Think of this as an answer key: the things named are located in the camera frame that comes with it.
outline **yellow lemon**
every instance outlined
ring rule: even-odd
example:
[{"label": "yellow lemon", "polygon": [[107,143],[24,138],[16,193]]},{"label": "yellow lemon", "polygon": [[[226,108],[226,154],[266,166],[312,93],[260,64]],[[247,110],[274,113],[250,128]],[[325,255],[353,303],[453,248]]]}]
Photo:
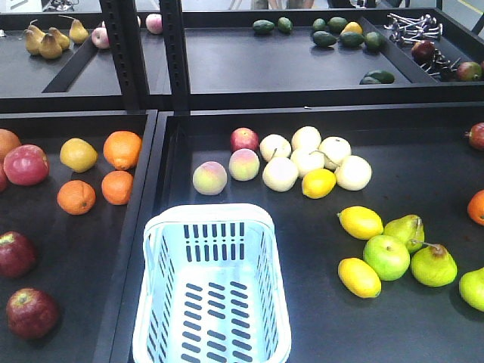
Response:
[{"label": "yellow lemon", "polygon": [[362,259],[342,259],[338,265],[338,276],[356,296],[367,299],[380,295],[381,280],[375,270]]},{"label": "yellow lemon", "polygon": [[336,176],[328,169],[314,169],[302,178],[302,193],[309,198],[325,197],[333,190]]},{"label": "yellow lemon", "polygon": [[363,34],[363,29],[361,28],[360,24],[356,23],[355,21],[350,21],[343,29],[341,33],[344,32],[355,32],[358,34]]},{"label": "yellow lemon", "polygon": [[359,240],[369,240],[383,233],[380,216],[365,206],[349,206],[337,215],[345,231]]},{"label": "yellow lemon", "polygon": [[81,138],[71,138],[60,148],[60,162],[75,172],[85,172],[98,161],[98,152]]}]

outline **white pear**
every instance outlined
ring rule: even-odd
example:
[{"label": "white pear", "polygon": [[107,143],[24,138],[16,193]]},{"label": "white pear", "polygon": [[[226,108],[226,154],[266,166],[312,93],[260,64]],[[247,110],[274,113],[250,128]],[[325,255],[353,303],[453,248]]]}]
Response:
[{"label": "white pear", "polygon": [[341,165],[334,171],[336,183],[348,191],[359,191],[366,187],[371,179],[371,166],[362,157],[349,155],[343,158]]},{"label": "white pear", "polygon": [[335,170],[341,164],[344,157],[351,155],[351,145],[344,138],[330,136],[325,138],[318,148],[324,153],[324,167],[329,170]]},{"label": "white pear", "polygon": [[264,184],[273,191],[288,191],[297,180],[295,163],[286,157],[273,157],[262,171]]},{"label": "white pear", "polygon": [[292,151],[290,142],[276,134],[265,136],[259,144],[259,149],[265,161],[269,161],[273,157],[289,157]]},{"label": "white pear", "polygon": [[294,132],[290,143],[293,150],[299,149],[300,147],[315,150],[321,143],[321,134],[314,126],[303,126]]},{"label": "white pear", "polygon": [[293,151],[290,159],[296,164],[300,178],[304,178],[304,175],[314,169],[324,168],[324,155],[318,150],[300,147]]}]

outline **avocado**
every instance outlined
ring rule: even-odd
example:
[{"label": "avocado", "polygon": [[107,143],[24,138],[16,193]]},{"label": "avocado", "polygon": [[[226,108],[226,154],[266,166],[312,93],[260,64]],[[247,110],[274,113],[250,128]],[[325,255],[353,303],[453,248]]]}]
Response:
[{"label": "avocado", "polygon": [[275,28],[275,24],[269,20],[256,20],[252,24],[252,29],[256,34],[269,34]]},{"label": "avocado", "polygon": [[330,32],[340,34],[345,26],[348,25],[348,20],[344,17],[332,17],[327,22],[327,25],[330,28]]},{"label": "avocado", "polygon": [[280,17],[278,20],[278,30],[281,33],[289,34],[293,31],[293,22],[286,17]]},{"label": "avocado", "polygon": [[360,81],[360,85],[379,85],[381,82],[373,77],[363,77]]},{"label": "avocado", "polygon": [[362,34],[356,32],[344,32],[340,35],[340,42],[347,48],[356,48],[365,41]]},{"label": "avocado", "polygon": [[364,77],[372,77],[378,79],[381,83],[394,83],[395,76],[387,70],[371,70],[367,72]]},{"label": "avocado", "polygon": [[324,30],[319,30],[312,34],[312,41],[320,47],[327,48],[332,46],[337,42],[336,36],[325,32]]},{"label": "avocado", "polygon": [[365,34],[365,45],[369,51],[379,51],[385,44],[385,37],[379,32],[369,32]]},{"label": "avocado", "polygon": [[324,30],[326,27],[326,22],[320,17],[312,23],[312,30],[317,32],[319,30]]}]

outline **peach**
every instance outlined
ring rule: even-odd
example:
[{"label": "peach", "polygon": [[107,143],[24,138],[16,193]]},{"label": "peach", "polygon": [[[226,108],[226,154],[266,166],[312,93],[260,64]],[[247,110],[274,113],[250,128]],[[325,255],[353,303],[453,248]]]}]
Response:
[{"label": "peach", "polygon": [[192,180],[200,194],[217,195],[227,185],[227,172],[216,161],[207,161],[195,169]]},{"label": "peach", "polygon": [[259,172],[259,167],[259,157],[250,149],[236,150],[228,161],[230,175],[240,182],[254,179]]}]

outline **white plastic basket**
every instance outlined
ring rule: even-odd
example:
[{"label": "white plastic basket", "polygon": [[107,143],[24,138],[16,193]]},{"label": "white plastic basket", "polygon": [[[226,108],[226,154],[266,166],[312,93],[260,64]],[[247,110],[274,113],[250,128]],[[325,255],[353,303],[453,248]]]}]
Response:
[{"label": "white plastic basket", "polygon": [[291,335],[274,224],[253,204],[175,206],[144,229],[137,363],[279,363]]}]

